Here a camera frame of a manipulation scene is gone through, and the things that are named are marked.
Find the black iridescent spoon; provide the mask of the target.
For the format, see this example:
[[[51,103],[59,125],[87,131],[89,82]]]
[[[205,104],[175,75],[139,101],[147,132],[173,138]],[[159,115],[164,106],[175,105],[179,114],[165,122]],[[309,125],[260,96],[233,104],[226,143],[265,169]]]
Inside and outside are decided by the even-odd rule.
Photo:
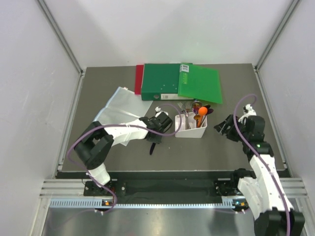
[[[203,116],[203,119],[202,119],[202,122],[201,122],[201,125],[200,126],[203,126],[205,120],[206,120],[206,117],[207,115],[211,114],[214,110],[211,108],[211,105],[210,104],[207,104],[204,106],[205,108],[207,108],[207,113],[206,115]]]

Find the dark blue table knife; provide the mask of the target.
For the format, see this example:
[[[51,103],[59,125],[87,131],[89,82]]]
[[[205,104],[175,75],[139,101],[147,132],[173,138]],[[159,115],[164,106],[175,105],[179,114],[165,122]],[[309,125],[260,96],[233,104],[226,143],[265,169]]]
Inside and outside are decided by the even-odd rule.
[[[154,150],[155,150],[155,147],[156,147],[156,143],[152,143],[151,147],[150,147],[150,151],[149,151],[149,155],[152,155]]]

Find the orange plastic spoon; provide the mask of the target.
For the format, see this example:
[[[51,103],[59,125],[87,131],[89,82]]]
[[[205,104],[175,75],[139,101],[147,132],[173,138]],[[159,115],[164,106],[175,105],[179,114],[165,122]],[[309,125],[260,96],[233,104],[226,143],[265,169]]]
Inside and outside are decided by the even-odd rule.
[[[207,113],[207,108],[205,108],[204,106],[201,107],[199,110],[198,110],[198,114],[197,115],[201,115],[202,119],[203,119],[203,116],[206,115]]]

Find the white divided plastic container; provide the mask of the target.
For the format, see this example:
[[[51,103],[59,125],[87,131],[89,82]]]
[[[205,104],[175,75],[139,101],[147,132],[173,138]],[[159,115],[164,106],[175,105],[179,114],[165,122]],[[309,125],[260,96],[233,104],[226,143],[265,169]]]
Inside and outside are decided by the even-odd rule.
[[[207,128],[207,119],[205,120],[203,126],[200,128],[188,129],[186,130],[185,116],[181,114],[181,116],[175,116],[175,131],[178,130],[180,126],[180,117],[182,119],[181,127],[179,131],[175,134],[176,138],[202,138],[206,128]]]

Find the copper spoon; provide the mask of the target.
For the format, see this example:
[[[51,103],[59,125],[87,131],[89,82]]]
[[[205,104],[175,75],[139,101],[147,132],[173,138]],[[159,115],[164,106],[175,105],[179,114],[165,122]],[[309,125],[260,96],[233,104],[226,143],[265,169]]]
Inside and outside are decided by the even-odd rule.
[[[196,127],[199,128],[202,120],[201,115],[195,115],[193,118],[196,121]]]

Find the silver spoon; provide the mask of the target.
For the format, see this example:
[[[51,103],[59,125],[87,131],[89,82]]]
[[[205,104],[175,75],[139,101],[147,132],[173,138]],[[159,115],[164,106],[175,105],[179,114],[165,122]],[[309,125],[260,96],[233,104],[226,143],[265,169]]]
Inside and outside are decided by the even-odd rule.
[[[192,103],[192,109],[193,110],[199,110],[202,107],[202,103],[199,101],[195,101]]]

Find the clear mesh zip pouch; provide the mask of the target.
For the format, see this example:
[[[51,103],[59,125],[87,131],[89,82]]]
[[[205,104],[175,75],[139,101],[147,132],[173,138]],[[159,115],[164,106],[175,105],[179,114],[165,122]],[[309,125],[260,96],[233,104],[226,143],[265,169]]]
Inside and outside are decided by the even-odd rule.
[[[94,121],[99,121],[101,125],[122,124],[123,127],[106,127],[105,131],[113,136],[114,146],[126,146],[129,141],[145,139],[148,134],[147,130],[140,129],[145,124],[139,118],[145,116],[151,104],[151,101],[142,101],[140,96],[127,88],[118,87]]]

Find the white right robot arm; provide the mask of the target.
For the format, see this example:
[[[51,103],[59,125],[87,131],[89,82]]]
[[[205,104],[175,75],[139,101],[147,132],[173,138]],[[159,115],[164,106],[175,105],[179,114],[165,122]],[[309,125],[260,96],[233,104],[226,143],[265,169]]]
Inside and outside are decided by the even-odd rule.
[[[265,120],[251,104],[243,107],[243,115],[230,114],[214,129],[227,139],[241,142],[252,171],[235,170],[230,190],[242,194],[253,214],[257,236],[299,236],[305,217],[288,200],[275,166],[271,145],[264,140]]]

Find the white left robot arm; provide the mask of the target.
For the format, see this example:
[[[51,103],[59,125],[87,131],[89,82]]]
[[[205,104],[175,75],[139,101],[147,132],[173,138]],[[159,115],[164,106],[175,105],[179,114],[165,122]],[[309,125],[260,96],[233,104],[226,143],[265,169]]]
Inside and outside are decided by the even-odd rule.
[[[128,123],[101,125],[99,121],[94,121],[75,142],[73,149],[87,174],[96,181],[95,190],[106,195],[111,191],[112,184],[104,161],[111,147],[131,140],[146,140],[152,143],[153,150],[156,144],[161,143],[172,123],[168,113],[159,108],[151,118],[141,117]]]

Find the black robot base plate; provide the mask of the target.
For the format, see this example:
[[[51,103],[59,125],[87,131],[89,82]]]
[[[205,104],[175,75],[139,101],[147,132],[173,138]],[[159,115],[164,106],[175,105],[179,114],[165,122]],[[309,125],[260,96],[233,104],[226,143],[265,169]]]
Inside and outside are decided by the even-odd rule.
[[[117,178],[105,185],[118,197],[138,193],[201,193],[207,196],[241,196],[230,180],[218,179],[131,179]]]

